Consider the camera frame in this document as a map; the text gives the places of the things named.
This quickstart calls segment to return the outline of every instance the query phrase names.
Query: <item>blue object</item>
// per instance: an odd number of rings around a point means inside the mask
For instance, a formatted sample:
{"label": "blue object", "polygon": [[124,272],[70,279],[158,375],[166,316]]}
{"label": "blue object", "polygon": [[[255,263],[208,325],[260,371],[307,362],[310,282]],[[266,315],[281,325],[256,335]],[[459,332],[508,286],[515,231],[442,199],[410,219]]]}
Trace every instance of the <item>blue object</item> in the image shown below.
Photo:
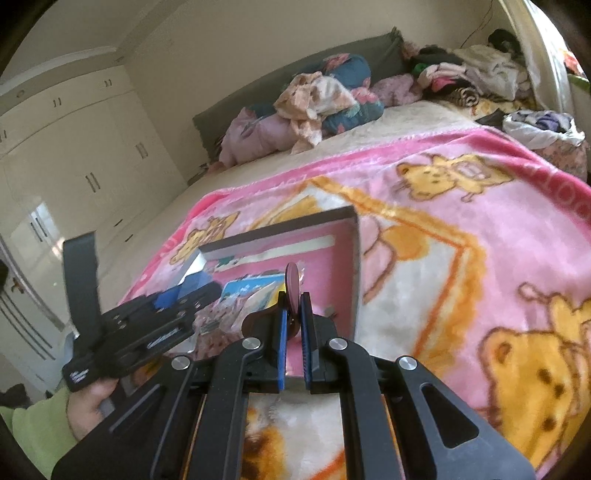
{"label": "blue object", "polygon": [[310,338],[308,333],[307,316],[300,304],[301,311],[301,345],[302,345],[302,361],[304,369],[304,382],[306,383],[306,390],[310,391],[312,388],[312,358],[310,353]]}
{"label": "blue object", "polygon": [[212,276],[204,271],[187,275],[183,283],[180,284],[180,291],[178,292],[177,300],[182,299],[198,288],[207,285],[211,282],[211,280]]}
{"label": "blue object", "polygon": [[277,386],[279,391],[285,389],[285,362],[287,360],[287,309],[281,315],[281,334],[279,351],[277,352]]}
{"label": "blue object", "polygon": [[322,122],[322,130],[328,134],[338,135],[380,118],[384,114],[384,105],[377,98],[372,101],[373,94],[369,97],[358,100],[357,105],[347,110],[326,117]]}
{"label": "blue object", "polygon": [[173,288],[169,288],[168,290],[163,291],[156,300],[154,300],[153,305],[154,308],[159,309],[167,309],[174,305],[178,298],[178,292],[181,290],[181,285],[176,285]]}
{"label": "blue object", "polygon": [[337,79],[349,90],[357,87],[369,88],[371,80],[371,69],[367,60],[361,55],[350,53],[339,53],[325,58],[322,73]]}

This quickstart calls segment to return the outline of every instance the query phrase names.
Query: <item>screw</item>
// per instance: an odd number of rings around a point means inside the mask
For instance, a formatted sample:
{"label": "screw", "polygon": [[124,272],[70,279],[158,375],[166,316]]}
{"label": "screw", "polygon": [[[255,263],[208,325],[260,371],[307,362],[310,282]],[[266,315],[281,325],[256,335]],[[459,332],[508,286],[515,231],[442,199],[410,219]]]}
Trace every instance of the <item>screw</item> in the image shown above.
{"label": "screw", "polygon": [[242,341],[242,346],[246,350],[256,350],[261,346],[261,341],[255,337],[248,337]]}
{"label": "screw", "polygon": [[403,356],[398,359],[398,364],[405,370],[414,370],[417,367],[417,361],[411,356]]}
{"label": "screw", "polygon": [[188,357],[181,355],[174,357],[170,364],[175,370],[185,370],[191,365],[191,360],[189,360]]}
{"label": "screw", "polygon": [[347,340],[344,338],[332,338],[329,342],[329,347],[333,350],[345,350],[347,348]]}

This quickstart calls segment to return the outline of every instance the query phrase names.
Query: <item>hand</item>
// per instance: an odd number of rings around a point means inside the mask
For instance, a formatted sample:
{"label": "hand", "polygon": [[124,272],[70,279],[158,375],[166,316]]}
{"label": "hand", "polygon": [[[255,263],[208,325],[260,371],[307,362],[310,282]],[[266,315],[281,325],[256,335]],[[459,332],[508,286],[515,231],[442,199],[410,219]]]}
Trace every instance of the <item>hand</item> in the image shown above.
{"label": "hand", "polygon": [[78,392],[70,394],[66,414],[76,440],[82,440],[93,428],[103,421],[99,410],[100,402],[109,398],[118,380],[98,380]]}

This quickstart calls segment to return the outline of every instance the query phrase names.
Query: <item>pink blanket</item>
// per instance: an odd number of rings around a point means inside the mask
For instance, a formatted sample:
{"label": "pink blanket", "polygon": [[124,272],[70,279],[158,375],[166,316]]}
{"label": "pink blanket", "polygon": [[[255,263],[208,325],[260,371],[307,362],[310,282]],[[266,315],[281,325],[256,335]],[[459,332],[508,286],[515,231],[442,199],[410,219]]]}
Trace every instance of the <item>pink blanket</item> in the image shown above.
{"label": "pink blanket", "polygon": [[[589,410],[591,190],[476,128],[337,155],[204,197],[127,299],[168,287],[203,243],[353,204],[356,341],[411,353],[542,476]],[[252,395],[243,477],[344,478],[335,396]]]}

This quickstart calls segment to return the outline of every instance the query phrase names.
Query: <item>black handle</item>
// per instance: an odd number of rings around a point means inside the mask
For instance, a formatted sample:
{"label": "black handle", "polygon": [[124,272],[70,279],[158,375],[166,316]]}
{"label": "black handle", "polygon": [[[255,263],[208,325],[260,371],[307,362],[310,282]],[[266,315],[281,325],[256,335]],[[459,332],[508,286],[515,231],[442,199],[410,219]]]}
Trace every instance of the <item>black handle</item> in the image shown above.
{"label": "black handle", "polygon": [[374,359],[353,342],[337,338],[324,347],[346,370],[340,396],[347,477],[359,480],[401,479],[388,415],[376,376]]}
{"label": "black handle", "polygon": [[242,466],[242,445],[248,393],[243,390],[245,365],[263,355],[262,345],[249,350],[234,342],[218,356],[203,406],[187,479],[236,480]]}
{"label": "black handle", "polygon": [[138,143],[135,146],[135,148],[137,148],[140,157],[142,157],[142,158],[148,157],[148,151],[146,150],[146,147],[144,146],[144,144],[142,142]]}
{"label": "black handle", "polygon": [[39,241],[41,243],[43,243],[43,238],[41,238],[41,235],[39,235],[39,232],[37,232],[37,229],[35,228],[35,225],[33,225],[33,222],[29,222],[29,225],[31,225],[31,228],[35,232],[35,235],[37,235],[37,238],[39,239]]}
{"label": "black handle", "polygon": [[96,183],[96,187],[100,190],[100,183],[99,181],[96,179],[95,174],[90,172],[90,176],[92,177],[92,179],[95,181]]}
{"label": "black handle", "polygon": [[35,217],[35,221],[37,222],[37,225],[39,225],[39,228],[41,229],[41,232],[43,232],[43,235],[48,236],[47,232],[45,231],[45,229],[43,228],[43,225],[41,224],[41,222],[39,221],[39,218]]}
{"label": "black handle", "polygon": [[90,185],[90,188],[92,189],[92,193],[96,193],[95,190],[95,186],[92,184],[92,182],[90,181],[90,178],[88,178],[88,175],[84,175],[84,178],[86,179],[86,181],[88,182],[88,185]]}

